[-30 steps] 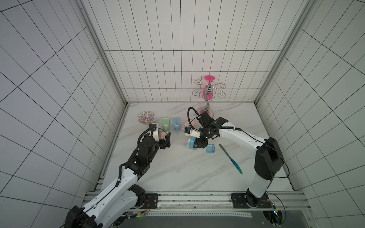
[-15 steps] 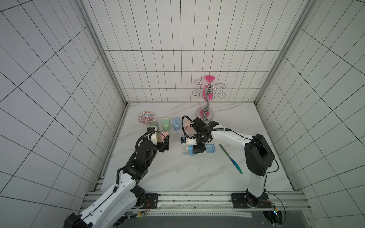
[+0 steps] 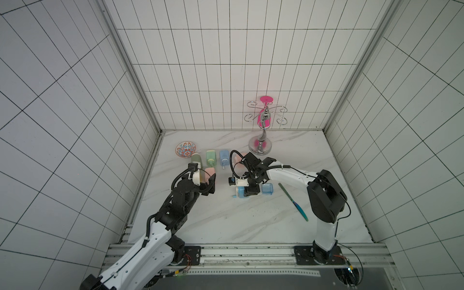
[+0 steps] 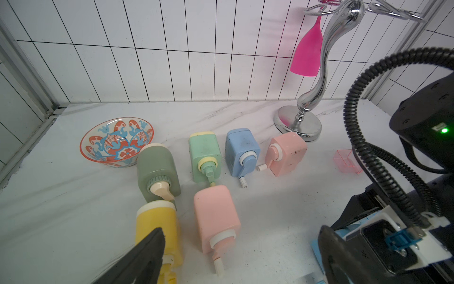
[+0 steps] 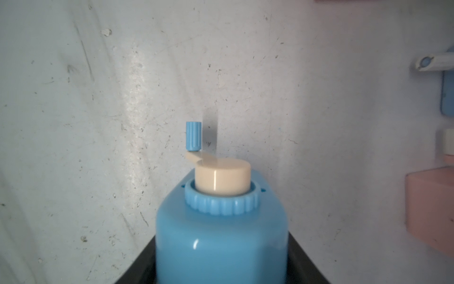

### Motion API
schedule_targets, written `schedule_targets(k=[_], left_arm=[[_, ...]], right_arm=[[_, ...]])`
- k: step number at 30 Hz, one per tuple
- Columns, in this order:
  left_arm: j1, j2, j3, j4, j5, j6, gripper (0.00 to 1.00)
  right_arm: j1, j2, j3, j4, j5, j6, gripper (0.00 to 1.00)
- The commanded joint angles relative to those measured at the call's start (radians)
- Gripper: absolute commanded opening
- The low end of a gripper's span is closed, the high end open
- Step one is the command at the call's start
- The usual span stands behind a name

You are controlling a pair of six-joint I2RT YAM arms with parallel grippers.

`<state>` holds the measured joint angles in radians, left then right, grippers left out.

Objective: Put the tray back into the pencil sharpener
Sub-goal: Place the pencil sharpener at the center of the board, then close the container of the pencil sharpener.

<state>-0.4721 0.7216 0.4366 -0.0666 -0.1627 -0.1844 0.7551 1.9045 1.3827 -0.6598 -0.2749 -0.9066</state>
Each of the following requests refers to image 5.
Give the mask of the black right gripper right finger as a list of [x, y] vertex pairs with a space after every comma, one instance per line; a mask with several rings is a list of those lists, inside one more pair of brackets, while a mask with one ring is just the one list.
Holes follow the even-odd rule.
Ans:
[[330, 284], [291, 233], [288, 234], [287, 284]]

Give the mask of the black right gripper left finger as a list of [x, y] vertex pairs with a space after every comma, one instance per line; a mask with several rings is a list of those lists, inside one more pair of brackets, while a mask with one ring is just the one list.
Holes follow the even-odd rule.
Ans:
[[156, 238], [153, 237], [115, 284], [156, 283]]

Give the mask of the pink pencil sharpener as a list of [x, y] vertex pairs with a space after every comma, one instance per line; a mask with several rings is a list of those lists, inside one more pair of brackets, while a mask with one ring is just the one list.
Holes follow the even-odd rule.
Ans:
[[406, 227], [432, 248], [454, 256], [454, 130], [442, 136], [445, 167], [405, 178]]

